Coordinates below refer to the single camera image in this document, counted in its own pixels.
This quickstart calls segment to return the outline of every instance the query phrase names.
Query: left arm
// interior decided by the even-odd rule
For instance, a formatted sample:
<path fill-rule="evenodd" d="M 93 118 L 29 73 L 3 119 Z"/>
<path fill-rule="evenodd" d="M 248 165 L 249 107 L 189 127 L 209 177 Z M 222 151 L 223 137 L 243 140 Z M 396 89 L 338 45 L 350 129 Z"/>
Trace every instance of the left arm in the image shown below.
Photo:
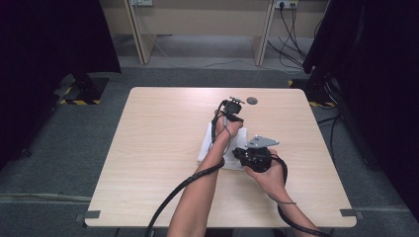
<path fill-rule="evenodd" d="M 242 122 L 228 122 L 227 129 L 223 129 L 223 117 L 216 125 L 218 134 L 206 158 L 195 173 L 219 164 L 229 140 L 233 138 Z M 205 236 L 210 207 L 215 192 L 218 171 L 205 175 L 186 186 L 181 199 L 170 221 L 167 236 Z"/>

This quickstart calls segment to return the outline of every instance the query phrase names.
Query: light wood tabletop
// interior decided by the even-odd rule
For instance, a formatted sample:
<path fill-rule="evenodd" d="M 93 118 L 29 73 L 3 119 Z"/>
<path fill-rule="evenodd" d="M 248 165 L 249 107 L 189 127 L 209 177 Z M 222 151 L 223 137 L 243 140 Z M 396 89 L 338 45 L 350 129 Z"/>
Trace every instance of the light wood tabletop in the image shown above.
<path fill-rule="evenodd" d="M 198 167 L 208 123 L 230 96 L 242 105 L 247 138 L 280 141 L 289 168 L 287 190 L 320 227 L 352 227 L 354 216 L 304 93 L 298 89 L 133 88 L 87 213 L 88 226 L 145 227 L 166 197 Z M 180 192 L 155 227 L 167 227 Z M 276 204 L 243 171 L 221 169 L 208 227 L 286 227 Z"/>

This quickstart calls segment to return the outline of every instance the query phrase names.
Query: gray floor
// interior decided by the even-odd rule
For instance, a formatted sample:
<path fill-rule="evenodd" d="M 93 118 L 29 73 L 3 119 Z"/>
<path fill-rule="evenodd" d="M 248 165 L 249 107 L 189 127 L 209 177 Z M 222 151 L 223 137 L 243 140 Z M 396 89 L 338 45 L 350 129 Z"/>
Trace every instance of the gray floor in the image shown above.
<path fill-rule="evenodd" d="M 279 45 L 277 39 L 270 40 Z M 298 42 L 305 51 L 311 44 L 310 39 Z M 111 80 L 101 104 L 57 106 L 31 146 L 33 156 L 9 162 L 0 172 L 0 236 L 115 236 L 115 228 L 84 228 L 82 219 L 130 88 L 287 87 L 290 78 L 306 78 L 281 65 L 269 47 L 263 67 L 255 66 L 248 38 L 162 36 L 157 40 L 161 50 L 153 50 L 147 65 L 139 64 L 131 37 L 115 36 L 115 44 L 123 74 L 107 74 Z M 185 67 L 191 69 L 173 70 Z M 321 108 L 312 111 L 317 120 L 338 113 Z M 320 129 L 330 149 L 331 126 Z M 333 236 L 417 236 L 418 222 L 384 173 L 364 164 L 342 121 L 335 126 L 333 150 L 339 177 L 360 216 L 355 227 L 335 229 Z M 142 232 L 121 229 L 118 236 L 141 236 Z M 156 236 L 165 236 L 165 229 L 158 229 Z M 240 229 L 234 236 L 274 235 L 267 229 Z"/>

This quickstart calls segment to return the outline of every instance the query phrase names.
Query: wall socket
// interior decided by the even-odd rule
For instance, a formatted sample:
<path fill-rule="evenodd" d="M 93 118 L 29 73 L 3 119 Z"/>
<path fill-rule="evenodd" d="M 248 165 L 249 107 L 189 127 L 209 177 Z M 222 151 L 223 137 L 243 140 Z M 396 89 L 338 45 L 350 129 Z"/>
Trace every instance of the wall socket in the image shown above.
<path fill-rule="evenodd" d="M 296 5 L 298 5 L 298 0 L 278 0 L 275 8 L 281 9 L 280 7 L 281 2 L 284 2 L 284 9 L 292 9 L 292 8 L 296 9 Z"/>
<path fill-rule="evenodd" d="M 130 0 L 132 6 L 152 7 L 153 0 Z"/>

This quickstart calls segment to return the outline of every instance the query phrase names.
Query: human arm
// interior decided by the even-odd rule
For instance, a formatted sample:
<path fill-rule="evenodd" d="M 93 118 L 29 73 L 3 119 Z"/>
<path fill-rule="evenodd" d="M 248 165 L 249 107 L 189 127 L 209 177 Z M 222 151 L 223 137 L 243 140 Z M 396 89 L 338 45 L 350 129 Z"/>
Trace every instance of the human arm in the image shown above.
<path fill-rule="evenodd" d="M 240 121 L 228 121 L 224 127 L 224 117 L 219 117 L 215 127 L 215 142 L 195 173 L 219 164 L 230 139 L 237 135 L 242 126 Z M 169 237 L 205 235 L 217 175 L 218 171 L 215 171 L 186 186 L 170 221 Z"/>
<path fill-rule="evenodd" d="M 277 156 L 276 150 L 270 150 L 271 154 Z M 272 161 L 271 168 L 264 173 L 256 173 L 249 167 L 243 167 L 245 172 L 255 179 L 261 189 L 271 197 L 280 207 L 284 216 L 293 223 L 308 229 L 318 231 L 318 228 L 305 216 L 305 214 L 293 202 L 285 188 L 283 167 L 277 161 Z M 294 229 L 298 237 L 314 236 Z"/>

